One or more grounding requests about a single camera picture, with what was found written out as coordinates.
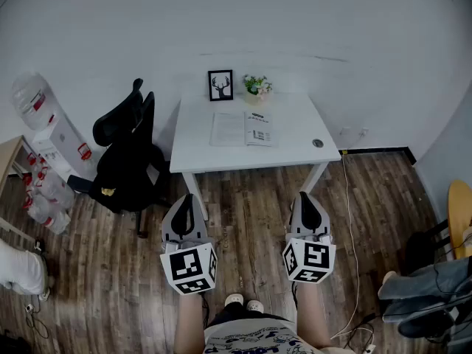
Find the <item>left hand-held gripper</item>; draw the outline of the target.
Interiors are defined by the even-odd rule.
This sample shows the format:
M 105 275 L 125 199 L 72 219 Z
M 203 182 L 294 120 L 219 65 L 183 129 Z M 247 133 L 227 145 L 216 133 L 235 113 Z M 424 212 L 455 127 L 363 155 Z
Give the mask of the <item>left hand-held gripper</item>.
M 184 236 L 196 239 L 182 241 Z M 171 206 L 162 221 L 162 237 L 164 253 L 160 259 L 167 282 L 178 294 L 199 294 L 215 288 L 215 242 L 207 238 L 201 206 L 193 194 Z

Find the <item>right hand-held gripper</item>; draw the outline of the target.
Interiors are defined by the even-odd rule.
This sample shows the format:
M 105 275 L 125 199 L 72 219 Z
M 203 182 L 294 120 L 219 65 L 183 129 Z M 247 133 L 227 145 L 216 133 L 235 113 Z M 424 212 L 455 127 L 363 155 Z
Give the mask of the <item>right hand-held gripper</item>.
M 305 228 L 318 236 L 296 236 L 304 235 Z M 312 195 L 306 192 L 296 195 L 285 239 L 282 257 L 290 281 L 320 283 L 333 272 L 336 245 L 330 235 L 330 218 Z

